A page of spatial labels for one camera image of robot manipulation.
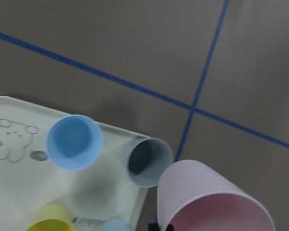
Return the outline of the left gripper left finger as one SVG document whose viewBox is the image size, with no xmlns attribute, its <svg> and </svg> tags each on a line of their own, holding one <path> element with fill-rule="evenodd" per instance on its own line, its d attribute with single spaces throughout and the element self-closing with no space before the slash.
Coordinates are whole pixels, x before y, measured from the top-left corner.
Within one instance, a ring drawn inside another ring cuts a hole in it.
<svg viewBox="0 0 289 231">
<path fill-rule="evenodd" d="M 157 223 L 148 224 L 148 231 L 159 231 L 159 225 Z"/>
</svg>

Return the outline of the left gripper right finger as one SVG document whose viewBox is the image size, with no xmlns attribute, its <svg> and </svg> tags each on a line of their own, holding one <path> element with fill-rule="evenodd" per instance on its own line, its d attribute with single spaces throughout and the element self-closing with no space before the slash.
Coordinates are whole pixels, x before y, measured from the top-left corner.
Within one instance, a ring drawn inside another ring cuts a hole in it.
<svg viewBox="0 0 289 231">
<path fill-rule="evenodd" d="M 173 231 L 173 226 L 169 224 L 166 228 L 166 231 Z"/>
</svg>

